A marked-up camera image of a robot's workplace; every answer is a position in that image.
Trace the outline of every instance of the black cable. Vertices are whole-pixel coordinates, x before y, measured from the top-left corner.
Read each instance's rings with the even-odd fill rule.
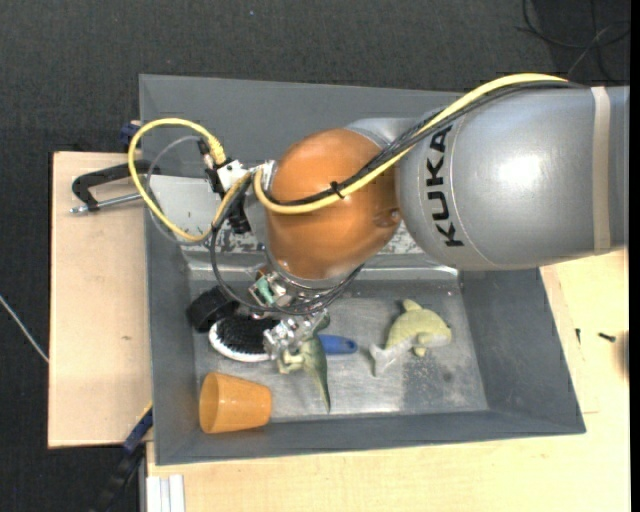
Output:
[[[217,284],[222,289],[223,293],[231,300],[235,300],[239,304],[242,304],[249,308],[251,311],[260,312],[260,313],[281,313],[285,315],[308,315],[311,313],[315,313],[320,311],[326,307],[328,307],[331,303],[333,303],[340,295],[342,295],[343,291],[353,282],[356,278],[362,266],[358,267],[354,270],[347,278],[344,279],[341,283],[331,288],[328,291],[324,291],[318,294],[317,297],[313,297],[307,301],[304,301],[302,304],[297,304],[291,307],[281,307],[278,305],[272,306],[261,306],[258,304],[250,303],[240,297],[234,290],[229,286],[222,274],[220,273],[220,269],[218,267],[217,255],[216,255],[216,242],[218,239],[218,235],[220,234],[220,228],[222,227],[225,220],[229,216],[229,213],[233,211],[233,208],[239,204],[243,199],[246,191],[251,186],[251,180],[247,180],[238,190],[235,192],[233,197],[230,198],[229,202],[220,212],[215,224],[212,224],[212,236],[208,241],[209,245],[209,255],[211,259],[211,266],[213,268],[213,272],[216,276]]]
[[[593,7],[593,0],[591,0],[591,5],[592,5],[591,12],[592,12],[592,18],[593,18],[593,13],[595,11],[595,8]],[[531,21],[531,18],[529,17],[529,13],[528,13],[528,10],[527,10],[527,0],[522,0],[522,17],[524,18],[524,21],[527,24],[527,28],[523,28],[523,27],[516,27],[516,28],[518,30],[523,31],[523,32],[527,32],[529,34],[532,34],[532,35],[538,37],[539,39],[542,39],[543,41],[545,41],[545,42],[547,42],[549,44],[553,44],[555,46],[560,46],[562,48],[574,49],[574,50],[584,50],[587,46],[589,46],[588,44],[585,45],[585,44],[577,44],[577,43],[568,43],[566,41],[560,41],[559,39],[554,39],[554,38],[549,37],[548,35],[546,35],[544,32],[542,32],[538,28],[536,28],[536,26]],[[623,23],[623,22],[631,24],[631,22],[629,20],[621,20],[621,21],[614,22],[613,24],[620,24],[620,23]],[[592,46],[592,49],[604,48],[605,46],[609,46],[609,45],[612,45],[614,43],[617,43],[618,41],[621,41],[622,39],[627,37],[630,32],[631,32],[631,29],[626,30],[624,33],[620,34],[619,36],[615,37],[614,39],[610,39],[609,41],[605,41],[604,43],[599,43],[596,46]]]
[[[268,191],[265,191],[265,195],[267,196],[267,198],[272,201],[273,203],[277,204],[277,205],[281,205],[281,206],[300,206],[300,205],[305,205],[305,204],[309,204],[309,203],[313,203],[315,201],[318,201],[320,199],[324,199],[326,197],[329,197],[331,195],[335,195],[338,194],[339,192],[342,192],[345,188],[347,188],[348,186],[352,185],[353,183],[359,181],[360,179],[364,178],[365,176],[367,176],[368,174],[370,174],[371,172],[373,172],[375,169],[377,169],[380,165],[384,164],[385,162],[389,161],[391,158],[395,157],[396,155],[398,155],[399,153],[403,152],[404,150],[406,150],[407,148],[410,148],[412,146],[414,146],[415,144],[417,144],[418,142],[420,142],[421,140],[425,139],[426,137],[432,136],[434,133],[437,133],[439,130],[441,130],[442,128],[444,128],[447,124],[451,123],[452,121],[455,121],[456,119],[462,117],[463,115],[471,112],[472,110],[475,110],[476,108],[479,108],[491,101],[494,101],[498,98],[503,98],[505,96],[520,92],[524,89],[531,89],[531,88],[535,88],[535,89],[541,89],[541,88],[558,88],[558,87],[582,87],[581,85],[578,84],[574,84],[571,82],[558,82],[558,81],[554,81],[554,80],[549,80],[549,81],[538,81],[538,82],[531,82],[531,83],[522,83],[522,84],[514,84],[512,86],[509,87],[505,87],[502,89],[498,89],[496,91],[492,91],[491,93],[478,98],[477,100],[475,100],[473,103],[467,105],[466,107],[461,108],[460,110],[458,110],[457,112],[447,116],[445,119],[439,121],[438,123],[436,123],[435,125],[433,125],[432,127],[430,127],[427,130],[424,130],[420,133],[417,133],[421,128],[423,128],[427,123],[429,123],[437,114],[438,112],[436,112],[435,114],[433,114],[432,116],[430,116],[427,119],[423,119],[421,120],[418,124],[412,126],[411,128],[409,128],[405,133],[403,133],[402,135],[400,135],[400,137],[398,137],[396,140],[394,140],[393,142],[390,143],[389,146],[385,147],[384,149],[382,149],[380,151],[380,153],[378,153],[375,157],[373,157],[373,159],[371,159],[369,162],[367,162],[367,164],[365,164],[358,172],[356,172],[355,174],[353,174],[352,176],[350,176],[349,178],[345,179],[344,181],[340,182],[340,183],[336,183],[335,185],[330,185],[327,189],[318,192],[316,194],[307,196],[307,197],[303,197],[300,199],[294,199],[292,201],[279,201],[275,198],[273,198],[270,193]]]
[[[593,35],[592,39],[589,41],[589,43],[586,44],[586,45],[584,45],[584,44],[576,44],[576,43],[569,43],[569,42],[566,42],[566,41],[560,41],[558,39],[554,39],[554,38],[549,37],[548,35],[544,34],[538,28],[536,28],[534,26],[533,22],[531,21],[531,18],[529,17],[529,13],[528,13],[528,10],[527,10],[527,0],[522,0],[522,16],[524,18],[525,23],[527,24],[527,28],[517,27],[517,29],[518,30],[522,30],[522,31],[527,32],[527,33],[530,33],[530,34],[542,39],[543,41],[545,41],[545,42],[547,42],[549,44],[553,44],[553,45],[559,46],[561,48],[568,48],[568,49],[573,49],[573,50],[583,50],[583,52],[576,59],[576,61],[571,65],[569,71],[567,72],[567,76],[568,77],[571,77],[571,73],[573,73],[573,71],[578,66],[578,64],[580,64],[580,62],[582,62],[582,60],[587,56],[587,54],[590,51],[595,51],[596,63],[598,65],[598,68],[600,69],[600,72],[604,75],[604,77],[609,82],[612,82],[614,84],[626,83],[627,80],[618,80],[616,78],[613,78],[609,74],[609,72],[607,71],[606,66],[604,65],[604,61],[602,59],[601,49],[605,48],[605,47],[608,47],[608,46],[611,46],[612,44],[617,43],[617,42],[622,41],[623,39],[625,39],[631,33],[631,27],[629,27],[627,30],[625,30],[621,34],[617,35],[616,37],[614,37],[612,39],[609,39],[607,41],[601,41],[601,39],[602,39],[602,36],[604,34],[609,32],[613,27],[615,27],[617,25],[631,25],[631,20],[627,19],[627,20],[614,21],[614,22],[610,23],[609,25],[607,25],[604,29],[598,30],[598,22],[597,22],[597,16],[596,16],[595,1],[594,0],[590,0],[589,5],[590,5],[590,14],[591,14],[591,28],[593,30],[593,34],[594,35]]]

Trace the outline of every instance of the gray robot arm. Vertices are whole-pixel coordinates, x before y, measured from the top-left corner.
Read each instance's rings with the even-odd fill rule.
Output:
[[[414,147],[396,191],[418,245],[460,270],[532,268],[628,242],[629,87],[523,91]],[[415,120],[349,126],[389,142]]]

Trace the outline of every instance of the cable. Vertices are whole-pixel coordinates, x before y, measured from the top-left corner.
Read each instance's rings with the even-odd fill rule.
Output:
[[[184,137],[180,137],[179,139],[176,139],[173,142],[171,142],[170,144],[168,144],[167,146],[165,146],[160,151],[160,153],[158,153],[158,155],[153,159],[153,161],[151,162],[151,165],[149,166],[149,171],[147,172],[147,174],[145,176],[145,182],[144,182],[144,189],[147,191],[147,193],[149,195],[151,195],[151,193],[152,193],[152,191],[151,191],[151,176],[153,176],[153,173],[155,172],[155,169],[158,166],[158,163],[160,162],[160,159],[168,151],[170,151],[171,149],[173,149],[177,145],[182,144],[183,142],[188,142],[190,140],[199,141],[200,137],[198,137],[197,135],[185,135]],[[201,245],[202,244],[202,241],[190,242],[188,240],[179,240],[179,239],[177,239],[176,237],[171,235],[170,232],[167,232],[165,230],[164,224],[161,224],[160,220],[158,219],[158,217],[156,217],[156,215],[153,214],[153,212],[150,212],[150,214],[151,214],[151,221],[156,226],[158,231],[160,231],[160,234],[163,237],[165,237],[167,240],[169,240],[170,242],[172,242],[174,244],[186,246],[186,247],[193,247],[194,245]]]
[[[351,284],[351,282],[355,279],[357,274],[359,273],[361,267],[358,267],[354,272],[352,272],[344,281],[336,285],[334,288],[323,292],[322,294],[309,299],[302,304],[297,304],[291,307],[280,307],[277,305],[273,306],[260,306],[255,303],[250,303],[244,300],[242,297],[238,296],[238,294],[229,286],[218,267],[217,256],[216,256],[216,241],[218,239],[218,235],[220,233],[220,228],[222,224],[229,216],[230,212],[235,207],[237,201],[241,200],[244,197],[247,189],[251,186],[251,174],[246,174],[241,180],[236,182],[229,192],[225,195],[220,207],[218,208],[218,212],[216,214],[216,218],[212,222],[212,237],[208,241],[209,244],[209,254],[211,257],[211,266],[213,268],[213,272],[216,276],[216,280],[223,293],[230,299],[235,300],[239,304],[244,305],[252,311],[257,311],[261,313],[282,313],[285,315],[307,315],[314,313],[316,311],[320,311],[328,307],[333,301],[335,301],[344,291],[344,289]]]
[[[135,166],[136,146],[138,145],[138,142],[144,134],[153,130],[154,128],[157,128],[158,126],[184,126],[186,128],[194,130],[195,132],[205,137],[207,139],[207,142],[209,143],[209,147],[211,148],[211,156],[213,157],[216,165],[222,165],[226,161],[227,157],[224,153],[224,149],[222,148],[222,144],[220,144],[220,141],[218,141],[218,139],[211,133],[209,133],[209,131],[207,131],[207,129],[203,126],[186,119],[170,117],[166,119],[157,119],[156,121],[151,121],[150,123],[147,123],[142,128],[140,128],[140,130],[138,130],[132,137],[131,143],[129,145],[129,151],[127,153],[127,163],[129,165],[129,173],[131,174],[133,184],[136,186],[136,189],[138,189],[138,192],[142,196],[142,199],[147,204],[147,206],[149,206],[151,211],[156,214],[158,219],[160,219],[160,221],[165,226],[167,226],[177,235],[180,235],[185,240],[188,240],[190,242],[204,242],[207,238],[209,238],[211,234],[209,231],[200,236],[194,236],[187,233],[183,229],[180,229],[173,222],[171,222],[164,215],[164,213],[162,213],[158,205],[155,203],[155,201],[153,201],[153,199],[151,199],[147,191],[144,189],[144,187],[140,183],[140,179],[138,178],[138,173]]]
[[[567,76],[571,76],[571,74],[574,72],[574,70],[576,69],[576,67],[578,66],[578,64],[580,64],[580,62],[582,62],[582,59],[584,59],[587,54],[595,48],[595,43],[597,43],[600,38],[606,34],[607,32],[609,32],[609,30],[611,30],[611,28],[613,28],[614,24],[612,23],[611,25],[606,26],[605,28],[603,28],[602,30],[600,30],[598,33],[596,33],[596,35],[593,37],[593,39],[591,40],[591,43],[589,43],[585,48],[584,51],[580,54],[580,56],[576,59],[576,61],[572,64],[572,66],[569,68],[569,70],[567,71]],[[600,71],[603,72],[604,75],[607,75],[606,71],[602,68],[602,58],[600,57],[598,59],[598,64],[600,67]],[[613,80],[611,77],[607,76],[606,77],[608,80],[610,80],[611,82],[619,82],[619,80]]]
[[[563,84],[567,83],[567,81],[563,78],[554,77],[550,75],[543,75],[538,73],[522,73],[522,74],[509,75],[509,76],[498,78],[496,80],[493,80],[492,82],[481,85],[480,87],[474,89],[473,91],[465,94],[458,100],[454,101],[447,108],[445,108],[444,110],[436,114],[428,123],[424,124],[424,126],[419,128],[416,132],[416,136],[438,125],[438,123],[440,122],[449,120],[452,115],[455,115],[456,113],[466,108],[467,106],[473,105],[474,102],[478,101],[480,98],[490,94],[493,91],[496,91],[501,88],[512,87],[515,85],[535,84],[537,82],[540,82],[540,83],[557,82],[557,83],[563,83]],[[356,181],[349,183],[344,188],[342,188],[342,184],[340,184],[339,187],[340,187],[341,195],[348,196],[349,194],[356,192],[357,190],[361,189],[362,187],[364,187],[365,185],[373,181],[380,174],[382,174],[387,169],[389,169],[393,164],[395,164],[397,161],[402,159],[411,150],[414,144],[411,144],[408,147],[405,147],[401,151],[397,152],[397,154],[393,155],[391,158],[386,159],[383,163],[381,163],[374,169],[366,170],[366,172],[363,173],[362,176],[359,175]],[[305,202],[304,204],[293,204],[293,205],[278,204],[277,202],[272,201],[267,196],[264,189],[262,188],[262,169],[259,169],[258,172],[255,173],[253,184],[254,184],[254,191],[255,191],[256,197],[258,198],[260,203],[262,203],[266,208],[268,208],[269,210],[275,213],[280,213],[285,215],[309,213],[309,212],[318,210],[320,208],[329,206],[330,204],[333,204],[341,200],[340,196],[335,193],[335,187],[334,187],[330,189],[334,192],[333,194],[327,195],[326,197],[323,197],[318,200],[314,200],[312,202]]]
[[[584,50],[583,53],[578,57],[578,59],[573,63],[573,65],[570,68],[570,71],[567,72],[567,76],[570,77],[571,73],[574,71],[574,69],[578,66],[578,64],[585,58],[585,56],[592,50],[595,50],[596,53],[596,62],[598,64],[598,68],[600,69],[600,71],[602,72],[602,74],[604,75],[604,77],[609,80],[610,82],[613,82],[615,84],[619,84],[619,83],[625,83],[626,80],[617,80],[615,78],[613,78],[607,71],[604,62],[602,60],[602,53],[601,53],[601,49],[611,46],[614,43],[617,43],[619,41],[622,41],[623,39],[625,39],[630,33],[631,33],[631,28],[628,28],[627,30],[625,30],[624,32],[622,32],[621,34],[617,35],[616,37],[613,37],[612,39],[609,39],[607,41],[601,41],[600,39],[602,38],[602,36],[609,32],[609,30],[611,28],[613,28],[616,25],[622,25],[622,24],[626,24],[626,25],[631,25],[631,21],[630,20],[619,20],[619,21],[614,21],[612,23],[610,23],[609,25],[607,25],[604,29],[598,31],[598,23],[597,23],[597,16],[596,16],[596,5],[595,5],[595,1],[594,0],[590,0],[589,2],[590,5],[590,14],[591,14],[591,27],[593,30],[593,38],[591,39],[591,41],[584,45],[584,44],[576,44],[576,43],[569,43],[566,41],[560,41],[559,39],[554,39],[552,37],[549,37],[548,35],[546,35],[545,33],[543,33],[541,30],[539,30],[537,27],[534,26],[533,22],[531,21],[531,18],[529,17],[529,13],[527,10],[527,0],[522,0],[522,16],[524,18],[525,23],[527,24],[527,28],[522,28],[522,27],[517,27],[518,30],[522,30],[524,32],[528,32],[540,39],[542,39],[543,41],[555,45],[555,46],[559,46],[561,48],[568,48],[568,49],[573,49],[573,50]]]
[[[31,333],[29,332],[27,327],[22,323],[22,320],[20,320],[20,318],[18,317],[16,312],[13,310],[13,308],[9,305],[9,303],[6,300],[4,300],[4,297],[1,294],[0,294],[0,303],[2,303],[4,308],[11,315],[11,318],[13,318],[15,320],[15,322],[18,324],[18,327],[20,327],[20,329],[22,330],[24,335],[27,337],[27,339],[29,340],[29,343],[31,343],[33,348],[35,348],[36,351],[38,352],[38,354],[40,354],[40,357],[42,357],[42,359],[44,359],[46,361],[46,363],[49,364],[49,358],[47,357],[47,354],[44,353],[44,350],[42,350],[40,345],[38,345],[38,342],[31,335]]]
[[[585,48],[587,48],[588,46],[590,46],[590,44],[584,45],[584,44],[576,44],[576,43],[568,43],[565,41],[560,41],[559,39],[554,39],[552,37],[549,37],[548,35],[546,35],[544,32],[542,32],[541,30],[539,30],[538,28],[535,27],[535,25],[533,24],[533,22],[531,21],[531,18],[529,17],[529,13],[527,11],[527,0],[522,0],[522,16],[524,18],[525,23],[527,24],[527,28],[522,28],[522,27],[517,27],[518,30],[521,30],[523,32],[528,32],[540,39],[542,39],[543,41],[556,45],[556,46],[561,46],[563,48],[569,48],[569,49],[574,49],[574,50],[584,50]],[[592,17],[592,21],[595,17],[595,5],[593,0],[591,0],[591,17]],[[628,20],[624,20],[624,21],[617,21],[612,23],[613,24],[620,24],[620,23],[631,23]],[[591,46],[592,49],[595,48],[604,48],[605,46],[609,46],[611,44],[617,43],[618,41],[621,41],[622,39],[624,39],[625,37],[627,37],[627,35],[629,35],[629,33],[631,32],[631,29],[626,30],[624,33],[620,34],[619,36],[615,37],[614,39],[610,39],[609,41],[606,41],[604,43],[599,43],[595,46]]]

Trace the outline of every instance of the toy fish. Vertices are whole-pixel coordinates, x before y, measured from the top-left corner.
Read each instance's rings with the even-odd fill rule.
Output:
[[[391,326],[385,348],[369,347],[374,360],[374,374],[381,374],[401,354],[413,348],[423,357],[427,348],[441,347],[451,342],[451,329],[436,313],[424,309],[412,300],[402,302],[405,312]]]

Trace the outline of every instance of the yellow cable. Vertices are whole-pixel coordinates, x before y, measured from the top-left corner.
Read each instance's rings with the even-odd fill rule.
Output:
[[[541,81],[558,81],[558,82],[566,82],[564,78],[558,78],[551,75],[543,75],[538,73],[521,73],[517,75],[509,75],[502,78],[498,78],[491,82],[488,82],[480,87],[474,89],[473,91],[465,94],[458,100],[454,101],[451,105],[445,108],[442,112],[440,112],[437,116],[435,116],[429,123],[423,126],[418,133],[422,133],[425,130],[428,130],[436,123],[439,123],[443,119],[448,116],[455,114],[459,110],[465,108],[470,103],[476,101],[479,97],[484,96],[496,89],[500,89],[502,87],[508,87],[510,85],[516,85],[520,83],[531,83],[531,82],[541,82]],[[362,177],[360,180],[352,183],[348,187],[345,187],[341,192],[340,196],[337,194],[318,199],[312,203],[303,204],[303,205],[294,205],[294,206],[286,206],[272,202],[264,193],[262,189],[262,169],[259,169],[255,175],[253,180],[253,188],[258,200],[269,210],[275,213],[281,213],[285,215],[295,215],[300,213],[309,213],[320,208],[324,208],[325,206],[329,206],[330,204],[335,203],[341,199],[341,196],[348,196],[349,194],[354,193],[356,190],[361,189],[374,179],[376,179],[380,174],[385,172],[389,167],[395,164],[398,160],[403,158],[413,146],[405,149],[401,153],[397,154],[387,162],[381,164],[379,167],[371,171],[366,176]]]
[[[136,146],[138,145],[138,142],[140,141],[140,139],[145,133],[153,130],[154,128],[157,128],[158,126],[167,126],[167,125],[184,126],[186,128],[190,128],[194,130],[195,132],[205,137],[207,139],[209,147],[211,148],[210,149],[211,156],[213,157],[213,160],[217,165],[222,165],[227,159],[224,153],[224,149],[222,148],[222,144],[220,144],[220,141],[216,139],[206,128],[192,121],[188,121],[186,119],[170,117],[165,119],[157,119],[156,121],[151,121],[150,123],[145,124],[131,138],[131,143],[129,144],[129,152],[127,154],[127,162],[129,164],[129,173],[131,174],[131,179],[133,180],[133,183],[136,186],[136,189],[138,190],[140,195],[142,196],[142,199],[144,200],[144,202],[149,206],[151,211],[155,214],[156,217],[158,217],[158,219],[160,219],[160,221],[165,226],[167,226],[175,234],[180,235],[185,240],[189,240],[190,242],[202,242],[203,240],[207,239],[207,237],[209,236],[209,233],[211,233],[211,230],[209,229],[206,233],[200,236],[194,236],[187,233],[183,229],[180,229],[173,222],[171,222],[166,217],[166,215],[164,215],[164,213],[162,213],[160,208],[158,208],[158,205],[153,201],[153,199],[151,199],[151,197],[149,197],[149,194],[147,194],[147,191],[144,189],[144,187],[140,183],[140,178],[138,178],[138,171],[136,170],[136,164],[135,164],[135,151],[136,151]]]

